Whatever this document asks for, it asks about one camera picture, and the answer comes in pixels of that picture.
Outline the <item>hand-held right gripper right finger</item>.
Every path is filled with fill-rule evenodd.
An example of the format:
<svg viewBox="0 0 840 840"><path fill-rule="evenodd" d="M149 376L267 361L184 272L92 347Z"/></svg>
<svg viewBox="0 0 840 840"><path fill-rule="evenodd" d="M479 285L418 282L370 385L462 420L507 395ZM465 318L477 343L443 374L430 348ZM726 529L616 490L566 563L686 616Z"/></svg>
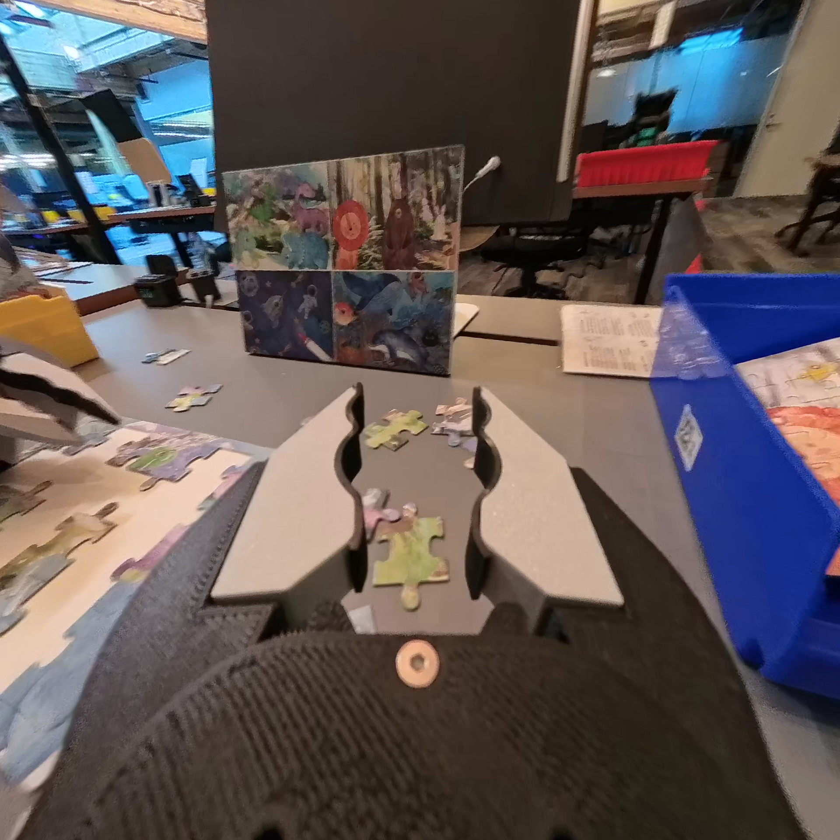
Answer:
<svg viewBox="0 0 840 840"><path fill-rule="evenodd" d="M616 613L624 596L567 459L492 391L472 392L469 597L521 608L540 631L556 608Z"/></svg>

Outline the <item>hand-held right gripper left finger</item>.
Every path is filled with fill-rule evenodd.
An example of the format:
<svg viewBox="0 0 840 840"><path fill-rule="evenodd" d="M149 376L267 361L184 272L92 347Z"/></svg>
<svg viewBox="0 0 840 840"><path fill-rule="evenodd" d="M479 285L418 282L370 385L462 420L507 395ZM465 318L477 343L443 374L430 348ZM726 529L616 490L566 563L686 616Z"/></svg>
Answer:
<svg viewBox="0 0 840 840"><path fill-rule="evenodd" d="M353 384L268 458L211 590L216 604L319 604L368 574L361 471L364 389Z"/></svg>

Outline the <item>paper instruction sheet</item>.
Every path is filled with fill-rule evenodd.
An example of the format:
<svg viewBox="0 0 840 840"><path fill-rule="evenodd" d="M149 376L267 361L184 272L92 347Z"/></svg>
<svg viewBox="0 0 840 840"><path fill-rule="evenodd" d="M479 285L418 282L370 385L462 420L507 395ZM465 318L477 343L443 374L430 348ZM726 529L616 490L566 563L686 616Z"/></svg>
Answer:
<svg viewBox="0 0 840 840"><path fill-rule="evenodd" d="M562 372L650 379L662 317L661 307L566 302L560 308Z"/></svg>

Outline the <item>purple blue puzzle piece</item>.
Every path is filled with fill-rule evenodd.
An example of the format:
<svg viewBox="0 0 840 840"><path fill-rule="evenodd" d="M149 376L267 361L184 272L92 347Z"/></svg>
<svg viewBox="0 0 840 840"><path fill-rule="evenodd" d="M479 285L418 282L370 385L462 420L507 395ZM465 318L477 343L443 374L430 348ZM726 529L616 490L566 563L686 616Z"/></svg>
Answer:
<svg viewBox="0 0 840 840"><path fill-rule="evenodd" d="M464 448L472 452L476 449L471 414L448 417L443 422L434 423L430 429L431 435L445 437L451 448Z"/></svg>

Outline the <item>white door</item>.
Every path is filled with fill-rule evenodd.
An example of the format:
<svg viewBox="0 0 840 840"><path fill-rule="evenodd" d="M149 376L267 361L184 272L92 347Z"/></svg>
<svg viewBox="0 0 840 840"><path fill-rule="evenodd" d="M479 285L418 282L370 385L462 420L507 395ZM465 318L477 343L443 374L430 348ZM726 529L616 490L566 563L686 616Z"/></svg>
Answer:
<svg viewBox="0 0 840 840"><path fill-rule="evenodd" d="M839 121L839 2L804 2L735 197L803 195Z"/></svg>

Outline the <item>green blue puzzle piece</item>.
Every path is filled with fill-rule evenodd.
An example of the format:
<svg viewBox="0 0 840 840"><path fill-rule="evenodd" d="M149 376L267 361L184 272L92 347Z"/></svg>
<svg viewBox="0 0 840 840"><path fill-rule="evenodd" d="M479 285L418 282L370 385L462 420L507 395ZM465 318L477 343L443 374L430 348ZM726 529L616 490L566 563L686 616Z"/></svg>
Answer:
<svg viewBox="0 0 840 840"><path fill-rule="evenodd" d="M2 592L11 590L18 582L24 582L28 574L38 571L48 560L58 560L58 571L62 571L74 550L85 543L100 541L117 527L109 516L118 509L119 503L112 501L93 514L74 513L61 521L50 539L28 546L2 567Z"/></svg>

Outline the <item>green tan puzzle piece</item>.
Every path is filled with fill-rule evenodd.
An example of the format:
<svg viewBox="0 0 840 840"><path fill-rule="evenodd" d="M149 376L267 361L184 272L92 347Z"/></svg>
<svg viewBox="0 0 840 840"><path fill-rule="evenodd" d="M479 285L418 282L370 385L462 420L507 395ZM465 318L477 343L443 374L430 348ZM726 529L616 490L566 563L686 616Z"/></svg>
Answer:
<svg viewBox="0 0 840 840"><path fill-rule="evenodd" d="M448 561L432 551L445 537L441 517L421 517L417 504L402 506L402 517L381 526L377 542L388 542L388 556L374 562L373 587L398 586L402 609L413 613L421 605L421 586L449 581Z"/></svg>

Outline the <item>green yellow puzzle piece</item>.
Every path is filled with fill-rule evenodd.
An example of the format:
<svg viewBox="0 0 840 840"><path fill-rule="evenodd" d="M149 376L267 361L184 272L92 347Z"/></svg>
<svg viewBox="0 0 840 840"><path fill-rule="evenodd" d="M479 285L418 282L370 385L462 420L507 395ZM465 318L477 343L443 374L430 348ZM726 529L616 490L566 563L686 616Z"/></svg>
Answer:
<svg viewBox="0 0 840 840"><path fill-rule="evenodd" d="M362 436L368 449L385 448L394 452L407 443L405 435L417 436L428 428L423 415L417 410L402 412L395 409L384 414L379 423L365 426Z"/></svg>

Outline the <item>black display device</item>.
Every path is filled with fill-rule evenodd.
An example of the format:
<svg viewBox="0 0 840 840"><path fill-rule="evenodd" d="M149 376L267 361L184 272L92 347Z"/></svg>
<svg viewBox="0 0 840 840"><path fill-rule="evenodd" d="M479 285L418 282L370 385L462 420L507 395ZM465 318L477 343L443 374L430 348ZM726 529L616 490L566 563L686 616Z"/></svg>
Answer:
<svg viewBox="0 0 840 840"><path fill-rule="evenodd" d="M147 308L173 308L183 304L179 269L168 255L147 255L147 273L133 282L136 297Z"/></svg>

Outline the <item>teal dinosaur puzzle piece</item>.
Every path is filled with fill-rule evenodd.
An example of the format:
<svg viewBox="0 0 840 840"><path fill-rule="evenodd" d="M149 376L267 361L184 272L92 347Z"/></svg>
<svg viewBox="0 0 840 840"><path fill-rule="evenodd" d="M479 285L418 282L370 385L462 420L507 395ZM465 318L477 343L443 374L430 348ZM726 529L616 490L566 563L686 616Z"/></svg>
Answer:
<svg viewBox="0 0 840 840"><path fill-rule="evenodd" d="M43 481L37 485L24 490L10 485L1 485L1 519L6 520L20 515L24 516L33 511L45 502L43 493L53 486L50 480Z"/></svg>

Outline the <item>black charger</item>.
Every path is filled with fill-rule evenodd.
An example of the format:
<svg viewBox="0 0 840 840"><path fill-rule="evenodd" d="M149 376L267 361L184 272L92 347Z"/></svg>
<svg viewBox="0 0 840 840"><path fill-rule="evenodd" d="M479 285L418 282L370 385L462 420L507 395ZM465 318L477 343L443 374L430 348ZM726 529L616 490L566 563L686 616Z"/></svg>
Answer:
<svg viewBox="0 0 840 840"><path fill-rule="evenodd" d="M191 268L185 273L186 285L192 289L192 298L185 302L202 308L213 308L223 299L217 285L216 275L211 269Z"/></svg>

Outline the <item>dinosaur puzzle tray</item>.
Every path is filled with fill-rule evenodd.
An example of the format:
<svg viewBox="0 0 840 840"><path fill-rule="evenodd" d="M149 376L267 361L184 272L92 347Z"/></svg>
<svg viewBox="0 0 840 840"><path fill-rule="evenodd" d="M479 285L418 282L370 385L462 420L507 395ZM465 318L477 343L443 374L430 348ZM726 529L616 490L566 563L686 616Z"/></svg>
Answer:
<svg viewBox="0 0 840 840"><path fill-rule="evenodd" d="M121 444L152 434L218 442L212 457L191 464L176 483L141 490L144 476L105 461ZM48 560L24 582L2 592L2 783L31 791L55 765L70 719L106 637L153 568L188 529L233 486L267 448L158 423L129 422L113 430L91 422L84 446L31 448L2 474L2 485L27 490L54 484L45 502L2 523L2 567L44 543L74 513L93 514L116 501L117 524L98 542L75 549L69 563Z"/></svg>

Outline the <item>black machine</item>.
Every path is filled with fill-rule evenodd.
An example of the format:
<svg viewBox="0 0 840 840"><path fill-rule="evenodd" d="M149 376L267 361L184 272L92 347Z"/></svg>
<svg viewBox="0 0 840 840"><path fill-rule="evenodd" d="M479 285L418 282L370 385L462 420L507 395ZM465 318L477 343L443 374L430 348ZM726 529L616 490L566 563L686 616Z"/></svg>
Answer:
<svg viewBox="0 0 840 840"><path fill-rule="evenodd" d="M661 134L667 132L671 107L678 93L670 88L636 96L631 119L623 126L618 147L643 148L656 145Z"/></svg>

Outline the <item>illustrated puzzle box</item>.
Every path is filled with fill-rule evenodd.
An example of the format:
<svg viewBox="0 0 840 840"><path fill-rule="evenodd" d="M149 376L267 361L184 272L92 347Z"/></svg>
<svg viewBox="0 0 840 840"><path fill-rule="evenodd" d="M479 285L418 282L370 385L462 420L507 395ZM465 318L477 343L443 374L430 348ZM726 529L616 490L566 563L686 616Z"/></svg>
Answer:
<svg viewBox="0 0 840 840"><path fill-rule="evenodd" d="M450 376L462 144L222 175L245 351Z"/></svg>

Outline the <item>blue plastic bin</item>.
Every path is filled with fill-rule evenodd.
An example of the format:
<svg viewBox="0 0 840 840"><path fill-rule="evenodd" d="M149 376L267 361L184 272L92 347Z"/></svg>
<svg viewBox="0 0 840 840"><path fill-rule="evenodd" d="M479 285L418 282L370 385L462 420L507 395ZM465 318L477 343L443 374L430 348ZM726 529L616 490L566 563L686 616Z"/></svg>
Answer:
<svg viewBox="0 0 840 840"><path fill-rule="evenodd" d="M731 643L838 700L838 504L735 366L838 338L838 275L669 276L650 388Z"/></svg>

